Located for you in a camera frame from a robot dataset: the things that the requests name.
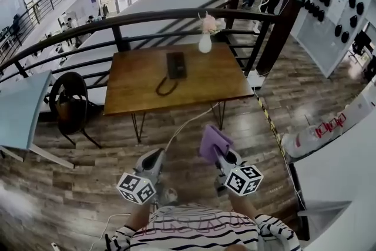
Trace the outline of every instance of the wooden table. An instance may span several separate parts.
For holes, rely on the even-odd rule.
[[[184,52],[187,78],[179,79],[177,88],[170,95],[159,96],[155,90],[167,75],[168,52]],[[168,79],[161,91],[168,91],[173,84],[174,80]],[[197,44],[139,49],[114,54],[106,93],[105,115],[130,113],[140,142],[147,111],[224,102],[222,113],[219,106],[221,128],[226,101],[249,96],[253,96],[252,88],[225,43],[214,43],[209,53],[199,52]],[[135,117],[138,112],[143,113],[139,134]]]

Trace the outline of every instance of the white sign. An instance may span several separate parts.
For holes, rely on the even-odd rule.
[[[348,0],[332,0],[327,12],[327,18],[332,20],[335,25],[340,21],[347,2]]]

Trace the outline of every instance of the wooden floor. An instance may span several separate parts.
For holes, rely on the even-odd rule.
[[[248,26],[236,24],[235,28]],[[348,76],[347,63],[326,79],[290,38],[258,94],[283,133],[306,126],[307,120],[314,122],[338,112],[363,86],[360,80]],[[129,172],[140,155],[165,147],[183,122],[208,108],[148,113],[141,145],[136,144],[130,116],[99,114],[86,131],[103,146],[101,150],[80,134],[72,136],[77,143],[73,148],[55,122],[39,121],[35,144],[73,162],[76,168],[69,170],[31,152],[24,153],[24,163],[9,156],[1,159],[0,242],[9,250],[52,250],[52,242],[61,250],[89,250],[110,215],[131,211],[132,206],[116,191],[121,174]],[[197,156],[207,123],[215,124],[211,112],[188,124],[172,143],[163,181],[177,190],[182,202],[230,209],[227,197],[216,196],[214,166]],[[255,206],[299,230],[297,199],[276,140],[255,98],[227,103],[224,133],[234,140],[234,149],[264,174],[259,190],[251,196]],[[125,220],[114,217],[107,233]],[[104,249],[103,241],[94,248]]]

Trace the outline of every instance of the hairpin table leg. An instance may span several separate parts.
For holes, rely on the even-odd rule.
[[[223,129],[224,110],[226,108],[226,101],[223,102],[222,109],[221,109],[221,102],[218,103],[219,119],[218,119],[216,112],[215,112],[215,110],[214,110],[214,108],[211,104],[210,104],[210,107],[211,107],[211,111],[213,112],[213,115],[216,119],[216,122],[218,123],[219,129],[222,130]]]
[[[140,132],[138,131],[138,128],[137,128],[137,120],[136,120],[136,114],[134,113],[131,113],[131,116],[132,116],[132,122],[133,122],[133,127],[135,129],[135,133],[136,133],[136,137],[137,137],[137,141],[138,143],[141,143],[141,134],[142,134],[142,129],[143,129],[143,122],[145,121],[145,112],[142,116],[142,123],[141,123],[141,127],[140,127]]]

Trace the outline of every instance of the metal railing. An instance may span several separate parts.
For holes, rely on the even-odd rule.
[[[13,78],[17,75],[22,75],[24,78],[28,77],[28,74],[26,71],[33,69],[37,66],[43,65],[47,62],[51,62],[54,60],[62,59],[67,56],[72,56],[77,53],[87,52],[93,49],[103,48],[111,45],[116,45],[119,52],[123,51],[129,51],[131,50],[130,42],[134,41],[143,41],[150,38],[160,38],[160,37],[170,37],[170,36],[186,36],[186,35],[198,35],[201,32],[198,30],[191,30],[191,31],[179,31],[179,32],[171,32],[171,33],[165,33],[165,34],[151,34],[151,35],[141,35],[141,36],[134,36],[134,37],[123,37],[120,31],[120,26],[122,25],[129,25],[129,24],[137,24],[142,22],[151,22],[151,21],[160,21],[160,20],[167,20],[167,19],[182,19],[182,18],[195,18],[197,14],[200,14],[201,16],[204,16],[205,13],[208,12],[210,15],[214,16],[215,18],[234,18],[234,19],[246,19],[246,20],[259,20],[262,21],[262,27],[261,31],[258,35],[258,38],[256,40],[255,44],[252,45],[229,45],[231,48],[236,47],[247,47],[247,48],[253,48],[253,51],[250,56],[248,57],[237,57],[236,59],[238,62],[241,61],[247,61],[245,67],[243,67],[244,73],[247,75],[248,72],[251,70],[253,63],[256,59],[256,56],[258,55],[261,45],[264,41],[264,38],[266,36],[266,33],[269,29],[269,26],[271,24],[280,24],[283,23],[287,16],[277,16],[277,15],[269,15],[269,14],[257,14],[257,13],[251,13],[247,11],[240,11],[240,10],[232,10],[232,9],[211,9],[211,8],[193,8],[193,9],[171,9],[166,11],[160,11],[160,12],[142,12],[142,13],[136,13],[136,14],[129,14],[125,16],[117,16],[114,18],[105,19],[102,21],[97,21],[91,24],[85,24],[82,26],[79,26],[77,28],[69,29],[68,31],[62,32],[59,35],[53,36],[47,40],[41,41],[35,45],[30,46],[26,50],[16,54],[13,58],[7,60],[5,63],[0,65],[0,71],[3,71],[5,68],[15,65],[18,69],[18,72],[13,73],[12,75],[7,76],[6,78],[3,78],[0,80],[1,82],[7,81],[8,79]],[[33,53],[37,51],[42,51],[45,48],[48,48],[49,46],[55,45],[57,43],[66,41],[68,39],[75,38],[77,36],[82,36],[85,34],[101,31],[104,29],[111,28],[114,34],[114,40],[99,43],[96,45],[86,46],[83,48],[79,48],[74,51],[65,52],[62,54],[58,54],[56,56],[53,56],[51,58],[42,60],[40,62],[37,62],[31,66],[27,66],[26,68],[23,68],[21,64],[19,63],[20,60],[23,60],[27,56],[31,56]],[[224,29],[220,32],[221,34],[238,34],[238,35],[255,35],[256,33],[254,31],[245,31],[245,30],[236,30],[236,29]],[[62,67],[58,68],[52,71],[53,74],[61,73],[70,71],[73,69],[81,68],[84,66],[90,66],[90,65],[96,65],[99,63],[104,62],[111,62],[112,56],[107,58],[101,58],[101,59],[95,59],[92,61],[82,62],[75,65],[71,65],[68,67]],[[94,78],[98,76],[103,76],[109,74],[109,71],[103,71],[103,72],[95,72],[91,74],[85,74],[82,75],[84,79],[88,78]],[[92,85],[88,86],[88,89],[92,88],[98,88],[106,86],[106,84],[99,84],[99,85]]]
[[[26,78],[28,77],[28,73],[39,72],[39,70],[34,69],[36,67],[39,67],[43,64],[46,64],[48,62],[52,62],[55,60],[59,60],[59,63],[62,63],[61,60],[69,56],[76,55],[77,53],[88,52],[93,49],[106,48],[108,46],[116,45],[117,51],[123,52],[123,51],[132,50],[132,47],[130,44],[131,42],[141,41],[144,43],[144,41],[150,41],[151,39],[156,39],[156,38],[162,38],[164,40],[169,39],[169,38],[174,38],[172,41],[169,42],[169,44],[173,44],[173,43],[176,43],[178,39],[182,39],[185,36],[200,35],[201,31],[199,30],[199,28],[186,29],[184,26],[181,26],[173,32],[157,32],[156,34],[129,37],[129,36],[122,35],[120,27],[123,25],[138,24],[142,22],[153,22],[153,21],[161,21],[161,20],[175,20],[174,22],[176,22],[182,19],[196,19],[198,17],[198,14],[200,16],[205,16],[206,12],[214,16],[215,18],[225,19],[226,28],[220,31],[216,36],[214,36],[214,39],[219,42],[225,42],[229,45],[230,50],[232,51],[235,59],[239,63],[240,67],[242,68],[246,76],[248,76],[249,72],[252,70],[253,65],[256,61],[256,58],[260,54],[261,46],[263,45],[263,42],[268,33],[268,29],[270,25],[275,24],[270,34],[270,38],[268,39],[256,66],[256,69],[259,72],[259,74],[262,75],[262,74],[268,73],[272,69],[275,61],[277,60],[279,56],[279,53],[281,52],[290,34],[290,31],[299,13],[301,2],[298,0],[290,0],[281,15],[260,14],[260,13],[252,13],[249,11],[239,10],[239,9],[236,9],[238,3],[239,3],[239,0],[229,0],[225,4],[220,5],[220,7],[222,7],[223,5],[227,5],[227,9],[223,9],[223,8],[170,9],[166,11],[152,11],[152,12],[128,14],[128,15],[123,15],[123,16],[117,16],[114,18],[104,19],[101,21],[85,24],[77,28],[69,29],[65,32],[62,32],[61,34],[52,36],[44,41],[41,41],[35,45],[30,46],[29,48],[16,54],[14,57],[10,58],[6,62],[2,63],[0,65],[0,72],[4,71],[6,68],[12,65],[15,65],[18,71],[14,69],[14,71],[16,72],[14,72],[13,74],[9,74],[10,72],[12,72],[11,70],[9,70],[8,72],[9,75],[1,78],[0,83],[5,82],[11,78],[14,78],[15,76],[20,77],[20,75]],[[261,22],[260,33],[258,34],[251,30],[233,29],[233,23],[235,19],[260,21]],[[56,54],[52,57],[45,56],[46,59],[36,62],[30,66],[22,67],[20,64],[20,61],[23,62],[26,57],[31,56],[36,52],[43,51],[44,49],[49,48],[52,45],[56,45],[63,41],[67,41],[69,39],[79,37],[82,35],[92,34],[97,31],[102,31],[104,29],[112,30],[114,40],[98,43],[95,45],[80,47],[79,49],[76,49],[70,52]],[[257,39],[256,41],[252,41],[252,39],[243,39],[248,42],[239,44],[233,39],[230,39],[232,38],[233,34],[248,35],[248,36],[254,35],[257,37]],[[236,51],[236,49],[239,49],[239,48],[252,49],[252,51],[250,53],[248,52],[249,54],[248,56],[243,56],[243,55],[240,56],[238,55],[238,52]],[[107,71],[100,70],[100,65],[98,64],[105,63],[105,62],[112,62],[112,59],[113,59],[113,55],[105,57],[105,58],[92,59],[91,61],[80,62],[80,63],[76,63],[73,65],[71,64],[74,62],[71,62],[69,66],[64,66],[64,64],[62,65],[59,64],[60,68],[52,70],[52,73],[57,74],[57,73],[64,73],[66,71],[75,70],[77,72],[80,72],[80,71],[84,72],[85,74],[81,74],[84,79],[90,79],[90,78],[102,78],[103,79],[104,77],[109,75],[109,70]],[[91,66],[91,65],[99,66],[98,68],[96,68],[96,70],[94,70],[95,71],[94,73],[89,73],[88,70],[85,68],[81,69],[82,67]],[[90,85],[88,85],[88,89],[104,87],[107,85],[106,83],[101,83],[99,80],[94,81],[93,85],[91,83]]]
[[[39,0],[13,21],[0,37],[0,64],[10,59],[40,22],[64,0]]]
[[[216,2],[218,1],[221,1],[221,0],[210,0],[208,2],[205,2],[203,5],[200,5],[199,8],[207,8],[209,7],[209,5],[213,5],[215,4]],[[226,2],[223,2],[222,4],[216,6],[215,8],[225,8],[227,5],[229,4],[229,1],[226,1]],[[151,45],[152,47],[156,47],[156,46],[159,46],[161,43],[163,43],[164,41],[166,41],[169,36],[166,36],[164,35],[164,33],[166,33],[169,29],[173,28],[174,26],[178,25],[179,23],[182,23],[185,19],[177,19],[173,22],[171,22],[170,24],[166,25],[164,28],[162,28],[161,30],[159,30],[157,32],[157,34],[160,34],[160,36],[158,37],[155,37],[155,38],[161,38],[159,39],[158,41],[156,41],[153,45]],[[198,18],[194,18],[193,20],[185,23],[185,24],[182,24],[180,27],[176,28],[175,31],[182,31],[184,29],[186,29],[187,27],[189,27],[190,25],[193,25],[195,22],[197,22],[199,19]],[[180,36],[177,38],[177,40],[174,40],[174,41],[171,41],[169,44],[174,44],[176,43],[178,40],[184,38],[184,36]],[[144,40],[142,43],[138,44],[135,49],[140,49],[141,47],[145,46],[147,43],[149,43],[150,41],[152,41],[153,39],[147,39],[147,40]]]

